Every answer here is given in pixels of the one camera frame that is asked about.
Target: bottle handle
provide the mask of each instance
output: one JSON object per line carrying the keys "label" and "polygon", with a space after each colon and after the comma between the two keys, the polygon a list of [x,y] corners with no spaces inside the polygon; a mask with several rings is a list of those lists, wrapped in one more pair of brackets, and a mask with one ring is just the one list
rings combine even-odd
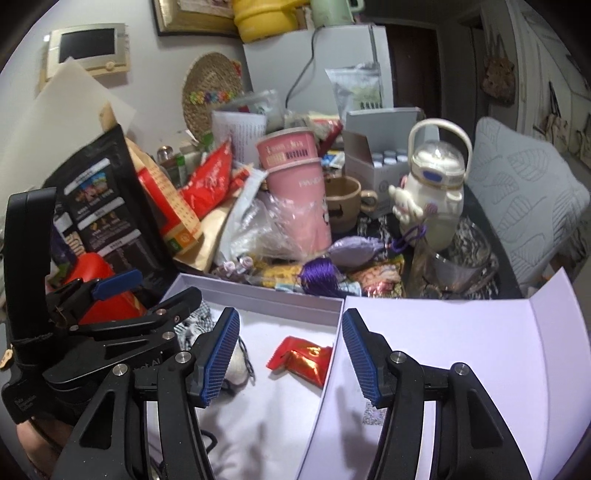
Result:
{"label": "bottle handle", "polygon": [[450,122],[449,120],[444,120],[443,118],[427,118],[426,120],[422,120],[415,124],[414,127],[411,128],[410,134],[408,135],[408,161],[412,161],[413,158],[414,137],[421,128],[426,127],[427,125],[435,125],[437,127],[444,128],[445,130],[449,130],[460,137],[466,144],[466,148],[468,149],[468,162],[466,164],[466,173],[464,174],[464,182],[466,182],[468,180],[468,175],[472,166],[472,141],[461,127],[457,126],[453,122]]}
{"label": "bottle handle", "polygon": [[356,7],[349,6],[349,9],[351,10],[352,14],[358,14],[365,9],[365,1],[364,0],[357,0],[357,6]]}

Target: plastic bag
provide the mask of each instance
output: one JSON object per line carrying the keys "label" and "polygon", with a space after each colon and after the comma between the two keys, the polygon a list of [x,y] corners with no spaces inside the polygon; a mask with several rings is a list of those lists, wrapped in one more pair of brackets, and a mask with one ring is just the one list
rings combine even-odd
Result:
{"label": "plastic bag", "polygon": [[267,117],[267,134],[283,130],[283,105],[277,90],[261,93],[249,92],[231,102],[220,105],[222,112],[258,113]]}
{"label": "plastic bag", "polygon": [[231,240],[232,259],[305,260],[316,243],[315,231],[306,225],[317,208],[271,195],[254,199]]}
{"label": "plastic bag", "polygon": [[382,108],[382,74],[379,64],[360,63],[354,67],[326,69],[335,93],[343,125],[347,112]]}
{"label": "plastic bag", "polygon": [[232,171],[232,142],[226,140],[207,156],[205,165],[198,168],[181,194],[199,219],[218,206],[228,193]]}

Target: cloth bag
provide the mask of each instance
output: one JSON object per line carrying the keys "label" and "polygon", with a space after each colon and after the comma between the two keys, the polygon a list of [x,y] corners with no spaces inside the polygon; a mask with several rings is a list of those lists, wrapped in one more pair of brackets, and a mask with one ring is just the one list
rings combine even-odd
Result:
{"label": "cloth bag", "polygon": [[576,155],[581,162],[591,168],[591,113],[587,115],[585,128],[577,130],[577,140],[579,151]]}
{"label": "cloth bag", "polygon": [[550,114],[543,122],[542,130],[546,140],[553,144],[558,153],[563,154],[569,150],[569,123],[560,115],[560,107],[552,82],[550,86]]}
{"label": "cloth bag", "polygon": [[515,64],[507,57],[500,34],[497,34],[496,41],[492,35],[489,40],[489,53],[485,60],[485,73],[480,88],[504,105],[515,103]]}

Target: pink cup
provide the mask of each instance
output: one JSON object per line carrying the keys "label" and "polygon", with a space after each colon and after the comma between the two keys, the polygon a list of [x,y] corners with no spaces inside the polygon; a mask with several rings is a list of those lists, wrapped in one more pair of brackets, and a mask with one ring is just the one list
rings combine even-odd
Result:
{"label": "pink cup", "polygon": [[314,134],[306,127],[288,128],[267,135],[257,142],[256,149],[265,170],[318,158]]}
{"label": "pink cup", "polygon": [[300,247],[301,260],[325,251],[332,238],[320,159],[299,160],[267,172],[269,192],[290,201],[282,207],[282,223]]}

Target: leaf pattern pillow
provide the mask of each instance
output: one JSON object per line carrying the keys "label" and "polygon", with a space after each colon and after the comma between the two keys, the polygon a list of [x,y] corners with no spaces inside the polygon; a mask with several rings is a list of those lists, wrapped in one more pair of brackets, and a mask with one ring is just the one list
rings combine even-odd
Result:
{"label": "leaf pattern pillow", "polygon": [[589,205],[554,146],[493,118],[476,126],[468,186],[495,228],[522,291],[540,277]]}

